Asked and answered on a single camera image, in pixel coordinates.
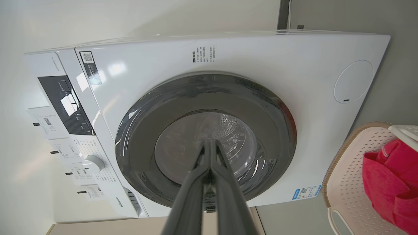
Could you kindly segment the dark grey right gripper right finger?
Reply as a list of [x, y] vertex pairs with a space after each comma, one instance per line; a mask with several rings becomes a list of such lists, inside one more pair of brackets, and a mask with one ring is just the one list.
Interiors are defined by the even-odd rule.
[[211, 173], [214, 178], [218, 234], [260, 234], [232, 168], [218, 140], [211, 141]]

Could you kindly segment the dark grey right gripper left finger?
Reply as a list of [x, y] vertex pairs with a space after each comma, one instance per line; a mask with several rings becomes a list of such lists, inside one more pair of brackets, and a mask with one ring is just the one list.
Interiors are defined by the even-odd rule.
[[205, 189], [210, 186], [212, 141], [205, 140], [176, 196], [161, 234], [200, 235]]

